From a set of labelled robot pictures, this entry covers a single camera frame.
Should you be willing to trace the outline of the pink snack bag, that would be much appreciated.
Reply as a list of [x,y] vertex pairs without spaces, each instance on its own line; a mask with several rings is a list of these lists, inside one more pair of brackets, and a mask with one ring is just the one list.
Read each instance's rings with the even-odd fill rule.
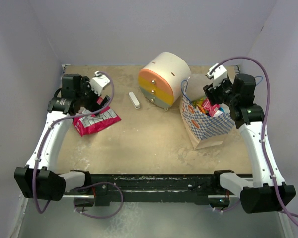
[[73,119],[73,126],[80,136],[90,135],[120,122],[121,118],[110,107],[104,109],[99,115],[89,115]]

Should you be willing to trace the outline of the purple snack bag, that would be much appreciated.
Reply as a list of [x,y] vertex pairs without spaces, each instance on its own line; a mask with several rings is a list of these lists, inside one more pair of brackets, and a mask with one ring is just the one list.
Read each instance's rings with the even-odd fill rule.
[[227,107],[219,107],[218,110],[214,113],[213,117],[218,117],[221,114],[229,114],[230,109]]

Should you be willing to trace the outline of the checkered paper bag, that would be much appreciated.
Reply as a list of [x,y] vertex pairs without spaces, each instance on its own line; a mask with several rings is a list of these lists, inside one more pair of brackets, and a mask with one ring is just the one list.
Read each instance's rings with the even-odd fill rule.
[[181,82],[182,104],[180,111],[191,133],[199,142],[211,137],[226,135],[232,130],[233,125],[239,129],[243,125],[264,121],[263,109],[254,103],[255,77],[248,74],[237,74],[232,84],[234,99],[231,105],[219,104],[219,107],[229,108],[230,113],[211,117],[192,106],[192,101],[187,95],[188,80]]

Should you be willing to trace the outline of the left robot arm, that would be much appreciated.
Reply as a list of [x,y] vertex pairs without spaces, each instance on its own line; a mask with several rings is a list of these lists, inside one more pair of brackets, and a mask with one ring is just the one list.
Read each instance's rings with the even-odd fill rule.
[[93,78],[80,74],[64,74],[62,85],[48,102],[45,126],[39,142],[24,167],[17,167],[14,178],[26,198],[59,201],[65,192],[76,189],[80,194],[92,190],[88,172],[73,170],[57,174],[57,159],[64,137],[73,120],[81,117],[81,108],[87,115],[99,114],[112,101],[106,96],[98,102],[102,90],[113,85],[109,75],[97,71]]

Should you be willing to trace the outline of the green Fox's candy bag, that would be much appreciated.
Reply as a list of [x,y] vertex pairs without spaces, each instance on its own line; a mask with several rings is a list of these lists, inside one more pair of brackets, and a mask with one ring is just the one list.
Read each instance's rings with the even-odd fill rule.
[[206,97],[202,97],[200,99],[197,99],[197,100],[193,100],[191,102],[192,106],[196,107],[196,106],[202,106],[204,101],[206,100],[207,98]]

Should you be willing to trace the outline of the small pink candy packet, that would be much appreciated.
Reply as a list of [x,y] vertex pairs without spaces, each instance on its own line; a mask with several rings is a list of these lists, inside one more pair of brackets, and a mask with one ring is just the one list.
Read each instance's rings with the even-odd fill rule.
[[206,113],[208,113],[211,117],[213,117],[219,109],[219,105],[218,104],[212,105],[208,98],[206,98],[203,101],[202,107],[203,107],[204,111]]

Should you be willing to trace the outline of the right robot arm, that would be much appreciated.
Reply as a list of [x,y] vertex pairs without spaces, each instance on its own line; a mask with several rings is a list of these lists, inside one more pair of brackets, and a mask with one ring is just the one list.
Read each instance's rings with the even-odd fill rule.
[[252,165],[252,181],[238,176],[230,170],[215,171],[216,179],[211,189],[216,194],[229,190],[239,197],[246,213],[281,211],[295,196],[294,186],[286,185],[272,154],[267,128],[263,124],[264,111],[254,103],[255,78],[238,74],[233,82],[228,75],[215,77],[203,90],[212,105],[225,104],[230,116],[244,139]]

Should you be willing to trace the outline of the orange Fox's candy bag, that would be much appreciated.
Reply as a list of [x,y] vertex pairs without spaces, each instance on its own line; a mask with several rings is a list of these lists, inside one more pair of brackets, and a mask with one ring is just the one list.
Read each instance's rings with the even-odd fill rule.
[[203,114],[207,114],[208,113],[208,111],[205,110],[202,105],[196,105],[196,109],[198,109]]

